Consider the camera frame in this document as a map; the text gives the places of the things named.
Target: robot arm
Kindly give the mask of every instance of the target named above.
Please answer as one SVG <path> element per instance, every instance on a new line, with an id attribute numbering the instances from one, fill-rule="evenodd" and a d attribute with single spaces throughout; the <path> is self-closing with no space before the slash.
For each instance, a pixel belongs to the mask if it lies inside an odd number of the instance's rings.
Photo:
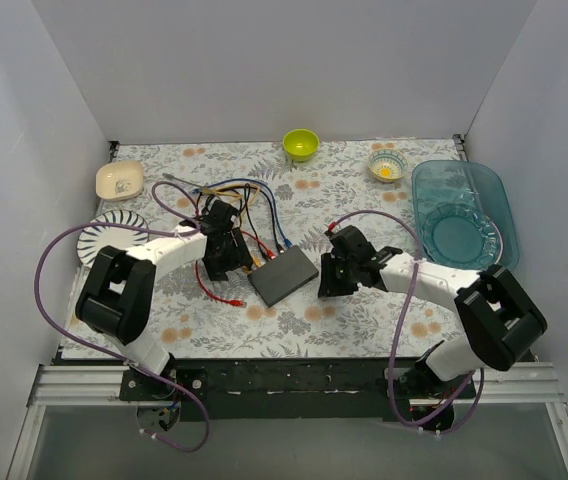
<path id="1" fill-rule="evenodd" d="M 327 232 L 333 244 L 322 256 L 319 297 L 349 295 L 364 286 L 406 293 L 415 260 L 401 250 L 379 251 L 353 226 Z M 466 335 L 430 348 L 400 384 L 437 393 L 453 378 L 489 366 L 506 371 L 546 331 L 547 323 L 511 272 L 459 270 L 420 262 L 415 296 L 456 313 Z"/>
<path id="2" fill-rule="evenodd" d="M 155 282 L 200 258 L 210 278 L 253 264 L 239 228 L 239 212 L 215 201 L 194 225 L 178 225 L 175 237 L 152 240 L 126 250 L 102 248 L 75 307 L 75 316 L 104 334 L 124 356 L 160 375 L 170 360 L 166 349 L 146 330 Z"/>

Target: white panel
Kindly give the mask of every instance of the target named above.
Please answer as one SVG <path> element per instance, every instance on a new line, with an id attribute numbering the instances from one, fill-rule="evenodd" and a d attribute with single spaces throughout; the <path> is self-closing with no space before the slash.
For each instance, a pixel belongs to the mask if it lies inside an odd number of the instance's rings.
<path id="1" fill-rule="evenodd" d="M 57 340 L 35 309 L 35 264 L 54 234 L 90 218 L 107 146 L 31 3 L 0 0 L 0 478 Z M 62 250 L 44 286 L 59 319 L 77 265 L 70 242 Z"/>
<path id="2" fill-rule="evenodd" d="M 34 0 L 107 138 L 450 137 L 535 0 Z"/>
<path id="3" fill-rule="evenodd" d="M 568 396 L 568 2 L 538 2 L 468 136 L 504 181 L 522 258 L 516 273 L 549 322 L 538 350 Z"/>

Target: translucent blue container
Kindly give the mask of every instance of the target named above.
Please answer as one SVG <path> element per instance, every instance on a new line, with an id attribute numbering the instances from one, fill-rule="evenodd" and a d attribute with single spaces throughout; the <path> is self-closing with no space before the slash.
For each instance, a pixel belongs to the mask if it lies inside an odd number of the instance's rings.
<path id="1" fill-rule="evenodd" d="M 440 265 L 514 268 L 520 259 L 504 185 L 477 163 L 431 160 L 413 170 L 413 208 L 426 255 Z"/>

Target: floral tablecloth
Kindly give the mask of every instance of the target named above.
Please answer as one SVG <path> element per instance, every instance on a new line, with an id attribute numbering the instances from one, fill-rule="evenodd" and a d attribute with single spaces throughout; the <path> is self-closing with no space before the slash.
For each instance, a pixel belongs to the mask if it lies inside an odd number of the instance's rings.
<path id="1" fill-rule="evenodd" d="M 325 142 L 316 158 L 292 168 L 279 143 L 121 146 L 115 161 L 139 160 L 144 165 L 144 191 L 123 202 L 106 202 L 102 211 L 129 209 L 141 214 L 153 229 L 168 230 L 176 219 L 155 204 L 151 185 L 164 172 L 199 184 L 232 177 L 251 177 L 268 183 L 277 199 L 282 228 L 318 267 L 330 249 L 324 236 L 329 223 L 357 209 L 381 209 L 413 222 L 410 172 L 397 183 L 381 183 L 368 172 L 372 150 L 395 147 L 420 162 L 458 159 L 452 140 L 389 139 Z M 167 203 L 192 213 L 189 203 L 171 188 L 160 191 Z M 255 227 L 273 250 L 268 205 L 263 198 L 251 208 Z M 353 219 L 376 248 L 415 248 L 399 225 L 373 215 Z M 254 242 L 247 241 L 250 248 Z M 75 295 L 86 277 L 79 275 Z M 204 281 L 224 298 L 241 299 L 247 308 L 215 302 L 199 288 L 193 265 L 179 268 L 155 287 L 148 328 L 177 358 L 247 357 L 365 357 L 388 355 L 404 295 L 362 288 L 349 297 L 320 300 L 319 278 L 273 308 L 264 304 L 241 272 L 228 282 Z M 69 314 L 72 333 L 105 344 L 102 336 Z M 415 300 L 409 310 L 399 346 L 400 356 L 421 355 L 442 339 L 462 333 L 456 317 L 432 304 Z M 68 341 L 62 358 L 86 359 L 102 354 Z"/>

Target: small bowl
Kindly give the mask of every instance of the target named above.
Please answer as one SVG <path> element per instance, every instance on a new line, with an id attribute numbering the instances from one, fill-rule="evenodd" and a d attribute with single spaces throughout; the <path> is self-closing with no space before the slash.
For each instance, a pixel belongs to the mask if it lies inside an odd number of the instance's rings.
<path id="1" fill-rule="evenodd" d="M 408 160 L 398 150 L 382 148 L 368 157 L 368 168 L 380 182 L 394 182 L 406 175 Z"/>
<path id="2" fill-rule="evenodd" d="M 320 146 L 320 139 L 310 130 L 299 128 L 284 135 L 282 141 L 286 155 L 294 162 L 306 162 L 313 158 Z"/>
<path id="3" fill-rule="evenodd" d="M 144 188 L 144 167 L 136 160 L 104 165 L 95 175 L 95 193 L 104 200 L 126 200 Z"/>

